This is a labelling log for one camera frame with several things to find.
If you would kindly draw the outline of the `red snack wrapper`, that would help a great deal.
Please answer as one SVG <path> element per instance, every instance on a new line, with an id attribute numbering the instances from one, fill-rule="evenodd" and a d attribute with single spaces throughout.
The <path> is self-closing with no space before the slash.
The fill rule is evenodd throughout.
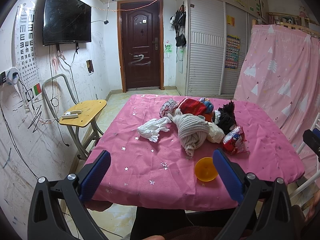
<path id="1" fill-rule="evenodd" d="M 242 126 L 236 126 L 222 140 L 222 148 L 229 155 L 248 152 L 245 133 Z"/>

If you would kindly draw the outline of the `cream cloth bundle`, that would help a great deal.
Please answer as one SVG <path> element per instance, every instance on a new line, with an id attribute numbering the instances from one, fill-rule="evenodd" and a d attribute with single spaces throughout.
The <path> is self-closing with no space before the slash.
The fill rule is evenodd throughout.
<path id="1" fill-rule="evenodd" d="M 208 122 L 208 125 L 209 125 L 209 133 L 207 135 L 207 140 L 212 143 L 219 144 L 225 137 L 223 130 L 212 122 Z"/>

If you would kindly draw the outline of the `black white sock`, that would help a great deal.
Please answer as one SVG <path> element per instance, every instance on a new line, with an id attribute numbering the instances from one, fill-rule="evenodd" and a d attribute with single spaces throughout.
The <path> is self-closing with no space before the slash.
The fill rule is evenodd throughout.
<path id="1" fill-rule="evenodd" d="M 232 100 L 223 107 L 214 110 L 213 122 L 223 130 L 225 135 L 237 126 L 234 110 L 235 104 Z"/>

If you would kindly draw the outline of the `beige knitted sweater bundle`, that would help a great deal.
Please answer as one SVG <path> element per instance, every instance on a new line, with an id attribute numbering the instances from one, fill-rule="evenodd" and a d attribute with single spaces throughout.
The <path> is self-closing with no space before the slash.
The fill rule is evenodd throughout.
<path id="1" fill-rule="evenodd" d="M 196 149 L 202 146 L 209 133 L 209 125 L 204 119 L 192 114 L 182 114 L 180 109 L 168 114 L 177 126 L 178 138 L 187 156 L 192 158 Z"/>

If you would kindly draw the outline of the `blue yarn ball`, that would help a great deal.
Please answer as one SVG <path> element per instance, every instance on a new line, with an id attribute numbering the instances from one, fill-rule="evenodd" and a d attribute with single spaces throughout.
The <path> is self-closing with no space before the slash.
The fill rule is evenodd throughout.
<path id="1" fill-rule="evenodd" d="M 212 113 L 214 110 L 214 105 L 211 103 L 211 101 L 208 98 L 200 98 L 199 100 L 201 103 L 203 103 L 206 107 L 206 114 Z"/>

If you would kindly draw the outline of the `red knitted sock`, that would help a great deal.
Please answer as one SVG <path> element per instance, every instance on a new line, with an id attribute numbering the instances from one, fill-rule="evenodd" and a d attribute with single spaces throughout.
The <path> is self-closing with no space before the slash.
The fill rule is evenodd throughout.
<path id="1" fill-rule="evenodd" d="M 203 115 L 207 107 L 199 100 L 185 98 L 179 103 L 178 108 L 182 114 Z"/>

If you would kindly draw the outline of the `patterned white red cloth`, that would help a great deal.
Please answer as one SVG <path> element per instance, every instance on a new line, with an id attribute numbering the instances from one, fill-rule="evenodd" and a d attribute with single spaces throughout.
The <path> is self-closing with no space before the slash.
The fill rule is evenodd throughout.
<path id="1" fill-rule="evenodd" d="M 170 98 L 161 106 L 159 110 L 159 116 L 161 118 L 166 117 L 168 116 L 169 113 L 170 114 L 174 113 L 177 107 L 178 107 L 178 103 L 174 99 Z"/>

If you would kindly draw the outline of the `orange plastic bowl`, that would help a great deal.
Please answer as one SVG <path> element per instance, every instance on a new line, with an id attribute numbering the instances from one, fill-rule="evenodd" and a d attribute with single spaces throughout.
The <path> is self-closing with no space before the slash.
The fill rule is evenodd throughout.
<path id="1" fill-rule="evenodd" d="M 209 182 L 214 180 L 217 175 L 217 169 L 213 164 L 212 157 L 201 158 L 194 167 L 195 176 L 202 182 Z"/>

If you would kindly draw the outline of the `yellow wooden chair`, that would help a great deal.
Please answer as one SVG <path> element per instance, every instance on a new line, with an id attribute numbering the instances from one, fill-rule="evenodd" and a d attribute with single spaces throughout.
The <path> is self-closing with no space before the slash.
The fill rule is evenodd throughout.
<path id="1" fill-rule="evenodd" d="M 52 85 L 53 81 L 59 77 L 62 77 L 64 79 L 67 89 L 69 91 L 69 94 L 74 102 L 74 105 L 67 111 L 82 110 L 82 113 L 79 115 L 78 118 L 62 119 L 61 117 L 58 116 L 54 106 L 49 100 L 45 87 L 46 85 Z M 54 120 L 56 120 L 60 125 L 67 127 L 71 135 L 71 138 L 75 143 L 76 148 L 79 151 L 78 158 L 81 160 L 86 160 L 90 155 L 90 152 L 87 151 L 89 144 L 91 142 L 94 142 L 95 144 L 97 144 L 101 136 L 104 135 L 103 131 L 99 128 L 97 124 L 97 117 L 98 117 L 98 114 L 100 114 L 100 112 L 106 107 L 107 101 L 98 99 L 98 100 L 87 100 L 82 102 L 76 102 L 76 98 L 73 95 L 73 92 L 71 90 L 71 87 L 69 85 L 69 82 L 65 74 L 58 74 L 46 80 L 42 85 L 42 95 L 44 96 L 44 99 L 49 107 L 49 110 L 51 111 L 51 114 Z M 88 125 L 91 126 L 92 132 L 88 136 L 88 138 L 85 140 L 85 142 L 81 142 L 79 138 L 80 128 L 85 128 Z"/>

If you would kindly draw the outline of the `pink tree pattern curtain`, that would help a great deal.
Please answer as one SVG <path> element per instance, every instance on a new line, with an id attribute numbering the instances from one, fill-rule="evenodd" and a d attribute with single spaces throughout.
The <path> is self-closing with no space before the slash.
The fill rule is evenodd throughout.
<path id="1" fill-rule="evenodd" d="M 319 113 L 319 40 L 279 25 L 254 25 L 234 98 L 249 151 L 244 170 L 289 184 L 316 169 L 315 155 L 299 147 Z"/>

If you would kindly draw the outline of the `white power strip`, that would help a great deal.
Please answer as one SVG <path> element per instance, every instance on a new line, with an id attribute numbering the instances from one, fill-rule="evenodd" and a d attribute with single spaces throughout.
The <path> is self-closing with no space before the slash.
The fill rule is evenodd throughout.
<path id="1" fill-rule="evenodd" d="M 61 116 L 62 119 L 75 119 L 82 113 L 82 110 L 67 111 Z"/>

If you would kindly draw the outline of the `white louvered wardrobe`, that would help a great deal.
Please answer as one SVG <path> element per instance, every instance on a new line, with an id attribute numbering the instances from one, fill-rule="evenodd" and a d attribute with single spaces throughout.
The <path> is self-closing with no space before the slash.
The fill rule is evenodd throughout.
<path id="1" fill-rule="evenodd" d="M 186 94 L 233 96 L 250 37 L 251 15 L 220 0 L 188 0 L 188 69 Z M 225 68 L 226 38 L 240 38 L 237 69 Z"/>

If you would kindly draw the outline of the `eye chart poster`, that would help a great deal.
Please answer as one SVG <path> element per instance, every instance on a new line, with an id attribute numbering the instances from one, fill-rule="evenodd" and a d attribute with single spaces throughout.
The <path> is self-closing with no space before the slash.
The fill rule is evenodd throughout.
<path id="1" fill-rule="evenodd" d="M 15 66 L 19 71 L 17 87 L 24 108 L 41 94 L 42 76 L 37 56 L 36 5 L 34 2 L 19 4 L 14 25 Z"/>

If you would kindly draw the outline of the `black hanging bags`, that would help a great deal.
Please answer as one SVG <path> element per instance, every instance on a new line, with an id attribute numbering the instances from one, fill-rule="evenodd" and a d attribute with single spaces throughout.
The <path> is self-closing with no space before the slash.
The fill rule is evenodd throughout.
<path id="1" fill-rule="evenodd" d="M 170 18 L 170 23 L 175 29 L 176 47 L 185 47 L 187 41 L 185 38 L 186 11 L 184 5 L 181 5 L 175 15 Z"/>

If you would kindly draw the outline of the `dark brown door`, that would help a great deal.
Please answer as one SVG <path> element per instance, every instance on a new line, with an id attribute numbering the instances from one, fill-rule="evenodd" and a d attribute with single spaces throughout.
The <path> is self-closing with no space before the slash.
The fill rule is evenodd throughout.
<path id="1" fill-rule="evenodd" d="M 163 0 L 118 2 L 117 30 L 123 92 L 164 89 Z"/>

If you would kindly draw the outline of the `colourful wall chart poster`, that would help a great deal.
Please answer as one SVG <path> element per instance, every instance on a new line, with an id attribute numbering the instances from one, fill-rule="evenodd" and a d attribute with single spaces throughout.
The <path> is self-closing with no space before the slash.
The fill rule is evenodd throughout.
<path id="1" fill-rule="evenodd" d="M 226 38 L 226 59 L 225 68 L 237 69 L 240 59 L 240 38 L 233 35 L 227 35 Z"/>

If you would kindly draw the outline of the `white wall charger socket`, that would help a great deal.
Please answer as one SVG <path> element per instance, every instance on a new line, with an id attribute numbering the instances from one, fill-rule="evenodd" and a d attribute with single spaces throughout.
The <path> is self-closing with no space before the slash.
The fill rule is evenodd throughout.
<path id="1" fill-rule="evenodd" d="M 6 74 L 6 80 L 9 85 L 16 85 L 20 79 L 20 71 L 16 67 L 11 67 Z"/>

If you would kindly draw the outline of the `black wall television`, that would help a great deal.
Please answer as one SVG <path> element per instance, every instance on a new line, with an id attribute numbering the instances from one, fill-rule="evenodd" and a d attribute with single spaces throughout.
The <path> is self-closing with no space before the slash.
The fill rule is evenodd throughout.
<path id="1" fill-rule="evenodd" d="M 80 0 L 45 0 L 43 45 L 91 42 L 91 14 Z"/>

